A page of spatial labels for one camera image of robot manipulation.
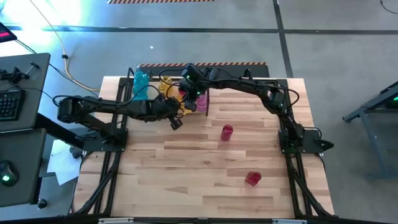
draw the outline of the desk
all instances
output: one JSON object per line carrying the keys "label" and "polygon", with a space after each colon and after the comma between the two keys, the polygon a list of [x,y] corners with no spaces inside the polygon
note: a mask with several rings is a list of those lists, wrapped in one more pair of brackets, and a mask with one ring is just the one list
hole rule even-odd
{"label": "desk", "polygon": [[[28,80],[22,79],[18,82],[21,88],[36,88],[43,90],[47,69],[50,62],[50,54],[30,54],[10,57],[0,57],[0,68],[12,72],[14,67],[19,68],[21,72],[30,69],[30,63],[36,63],[40,68],[35,68],[29,74]],[[0,81],[0,90],[7,90],[13,87],[8,81]],[[21,108],[21,113],[17,121],[2,121],[0,123],[0,132],[14,131],[33,128],[36,123],[36,116],[39,110],[40,98],[42,93],[38,90],[24,89],[25,100]]]}
{"label": "desk", "polygon": [[[119,78],[104,77],[100,96],[115,99]],[[287,80],[289,88],[300,94],[293,106],[295,119],[313,126],[304,80]],[[96,114],[104,122],[110,122],[111,116]],[[209,116],[188,114],[182,121],[184,125],[172,131],[167,120],[128,120],[129,137],[119,166],[112,216],[294,217],[285,157],[279,149],[279,120],[258,97],[211,89]],[[225,124],[234,127],[230,142],[220,141]],[[98,185],[103,156],[103,152],[94,152],[83,164],[75,208],[83,206]],[[322,162],[314,155],[302,157],[308,188],[333,213]],[[252,170],[262,174],[255,187],[244,182]],[[299,199],[303,210],[300,192]]]}

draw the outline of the white paper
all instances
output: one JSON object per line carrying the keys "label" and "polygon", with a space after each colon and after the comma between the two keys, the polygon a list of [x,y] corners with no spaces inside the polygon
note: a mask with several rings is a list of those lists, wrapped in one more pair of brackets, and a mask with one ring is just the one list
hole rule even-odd
{"label": "white paper", "polygon": [[47,172],[55,172],[59,185],[78,177],[80,173],[81,157],[74,159],[69,148],[63,141],[55,140],[51,150]]}
{"label": "white paper", "polygon": [[64,183],[68,182],[69,180],[72,180],[72,179],[78,177],[79,172],[80,172],[79,169],[75,169],[70,172],[56,172],[58,184],[62,185]]}
{"label": "white paper", "polygon": [[62,151],[69,152],[69,148],[70,148],[70,145],[66,144],[65,142],[63,142],[61,140],[55,140],[53,142],[49,165],[47,167],[47,172],[55,172],[62,166],[62,164],[60,164],[58,161],[53,159],[53,157],[54,157],[54,155],[56,155]]}

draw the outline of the white cable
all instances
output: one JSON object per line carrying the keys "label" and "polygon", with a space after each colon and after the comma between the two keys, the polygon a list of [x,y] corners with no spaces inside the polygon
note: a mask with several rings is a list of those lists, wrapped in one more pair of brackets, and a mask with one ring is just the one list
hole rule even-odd
{"label": "white cable", "polygon": [[[60,41],[61,46],[62,46],[62,54],[63,54],[63,55],[67,55],[67,53],[66,53],[66,51],[65,51],[65,47],[63,46],[62,39],[61,39],[61,37],[58,35],[58,33],[57,33],[57,31],[54,29],[54,27],[51,25],[50,21],[47,20],[47,18],[42,14],[42,12],[40,11],[40,9],[33,3],[32,0],[29,0],[29,1],[30,1],[30,3],[32,3],[32,5],[37,9],[37,11],[42,15],[42,17],[47,21],[47,23],[50,25],[51,29],[55,32],[55,35],[57,35],[58,40]],[[77,81],[76,79],[74,79],[74,77],[69,73],[69,69],[68,69],[67,59],[66,59],[66,58],[63,59],[63,63],[64,63],[64,65],[65,65],[65,71],[66,71],[66,73],[67,73],[67,76],[68,76],[68,78],[70,78],[71,81],[73,81],[74,83],[76,83],[77,85],[79,85],[80,87],[82,87],[82,88],[84,88],[84,89],[86,89],[86,90],[90,90],[90,91],[99,91],[99,89],[97,89],[97,88],[92,88],[92,87],[90,87],[90,86],[86,86],[86,85],[80,83],[79,81]]]}

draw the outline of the red cup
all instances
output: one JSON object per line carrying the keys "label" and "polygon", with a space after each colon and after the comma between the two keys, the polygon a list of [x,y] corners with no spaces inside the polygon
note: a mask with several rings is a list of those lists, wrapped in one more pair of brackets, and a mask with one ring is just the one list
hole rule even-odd
{"label": "red cup", "polygon": [[226,124],[223,127],[223,131],[221,132],[221,140],[229,141],[231,139],[231,135],[234,132],[234,129],[231,125]]}
{"label": "red cup", "polygon": [[261,180],[261,174],[259,172],[250,171],[246,176],[246,182],[249,183],[251,186],[256,186],[257,183]]}

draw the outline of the green light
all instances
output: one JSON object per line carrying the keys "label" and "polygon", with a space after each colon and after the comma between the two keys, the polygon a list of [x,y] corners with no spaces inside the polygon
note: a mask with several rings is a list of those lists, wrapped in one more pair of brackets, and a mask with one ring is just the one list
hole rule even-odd
{"label": "green light", "polygon": [[7,176],[7,175],[5,175],[4,177],[2,177],[2,179],[3,179],[4,181],[8,181],[8,180],[10,180],[10,177]]}

